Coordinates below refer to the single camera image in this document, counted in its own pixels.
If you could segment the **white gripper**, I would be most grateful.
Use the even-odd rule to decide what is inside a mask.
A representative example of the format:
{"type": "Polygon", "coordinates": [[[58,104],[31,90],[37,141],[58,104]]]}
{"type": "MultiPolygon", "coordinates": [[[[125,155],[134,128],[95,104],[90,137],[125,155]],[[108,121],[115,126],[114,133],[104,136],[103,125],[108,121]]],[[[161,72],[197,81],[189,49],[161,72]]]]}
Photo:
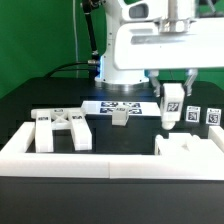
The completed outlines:
{"type": "Polygon", "coordinates": [[[121,70],[149,69],[156,97],[159,69],[188,69],[183,87],[190,96],[198,75],[191,68],[224,67],[224,18],[197,19],[187,33],[160,33],[154,23],[125,24],[115,39],[114,63],[121,70]]]}

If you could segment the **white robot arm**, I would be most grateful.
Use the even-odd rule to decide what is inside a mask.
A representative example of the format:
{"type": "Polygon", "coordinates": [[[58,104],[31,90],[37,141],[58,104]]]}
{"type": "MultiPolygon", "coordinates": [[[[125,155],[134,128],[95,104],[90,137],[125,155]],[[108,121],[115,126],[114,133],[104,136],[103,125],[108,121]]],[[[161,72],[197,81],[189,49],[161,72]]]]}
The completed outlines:
{"type": "Polygon", "coordinates": [[[210,52],[221,49],[224,11],[215,9],[217,0],[82,0],[91,48],[100,61],[95,81],[110,87],[126,87],[149,81],[155,94],[165,88],[159,83],[161,70],[185,69],[186,95],[200,68],[224,67],[210,52]],[[99,55],[91,12],[102,7],[106,14],[107,47],[99,55]]]}

